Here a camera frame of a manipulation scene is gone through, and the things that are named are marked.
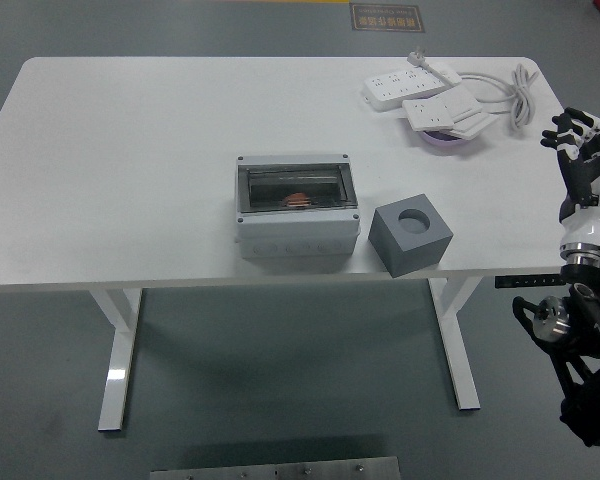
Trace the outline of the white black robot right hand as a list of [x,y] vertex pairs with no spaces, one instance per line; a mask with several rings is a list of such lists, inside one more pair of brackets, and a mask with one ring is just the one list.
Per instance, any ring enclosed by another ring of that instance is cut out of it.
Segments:
[[566,187],[559,210],[560,254],[600,256],[600,118],[567,107],[552,121],[555,128],[542,132],[541,145],[555,150]]

